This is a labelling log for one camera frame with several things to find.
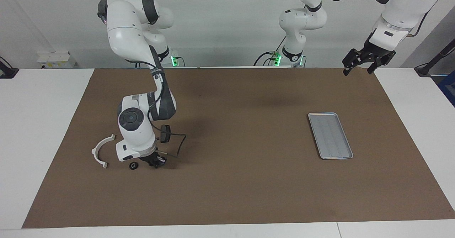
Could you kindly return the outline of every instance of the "metal tray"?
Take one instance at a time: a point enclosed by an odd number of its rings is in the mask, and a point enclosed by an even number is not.
[[[309,113],[311,129],[319,155],[324,160],[351,159],[348,139],[336,113]]]

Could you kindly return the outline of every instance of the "green indicator light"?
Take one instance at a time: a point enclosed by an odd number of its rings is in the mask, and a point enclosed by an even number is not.
[[[174,56],[171,56],[172,60],[172,66],[178,66],[178,61],[174,58]]]
[[[279,66],[280,63],[281,63],[281,55],[277,55],[277,57],[275,58],[274,65]]]

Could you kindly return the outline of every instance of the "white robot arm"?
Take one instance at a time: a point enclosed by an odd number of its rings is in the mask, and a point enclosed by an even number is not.
[[[147,65],[157,88],[155,92],[126,96],[120,103],[117,121],[124,140],[116,145],[117,157],[122,162],[140,158],[160,167],[166,158],[157,152],[150,121],[170,119],[177,105],[160,63],[169,48],[157,29],[172,26],[172,12],[160,8],[156,0],[101,0],[98,16],[107,26],[112,51],[131,63]]]
[[[322,8],[321,0],[300,0],[304,8],[283,11],[279,18],[280,27],[286,32],[283,64],[298,65],[305,47],[304,30],[322,28],[327,21],[327,13]]]
[[[373,31],[361,50],[352,49],[343,59],[345,75],[355,66],[373,62],[368,68],[372,74],[375,69],[387,65],[395,55],[395,48],[419,20],[438,0],[376,0],[385,9],[374,24]]]

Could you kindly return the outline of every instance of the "white table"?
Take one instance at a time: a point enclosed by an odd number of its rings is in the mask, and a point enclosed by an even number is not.
[[[21,230],[92,73],[21,70],[0,80],[0,237],[455,237],[455,220]],[[413,69],[380,68],[376,75],[454,207],[454,107]]]

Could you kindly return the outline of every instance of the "wall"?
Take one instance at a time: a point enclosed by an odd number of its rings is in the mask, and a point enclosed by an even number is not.
[[[429,62],[453,39],[455,39],[455,8],[442,19],[401,67],[413,68]],[[441,59],[431,68],[430,74],[449,74],[453,71],[455,71],[455,53]]]
[[[109,48],[106,27],[96,16],[99,0],[17,0],[55,50],[68,50],[83,68],[129,66]],[[252,65],[274,50],[284,36],[280,13],[300,8],[299,0],[158,0],[174,12],[175,25],[163,31],[171,47],[191,66]],[[0,8],[0,54],[20,68],[34,68],[42,50],[4,1]],[[455,5],[441,0],[427,17],[421,34],[406,39],[388,65],[399,67]],[[361,48],[383,6],[374,0],[323,0],[327,25],[305,32],[307,66],[341,66],[348,51]]]

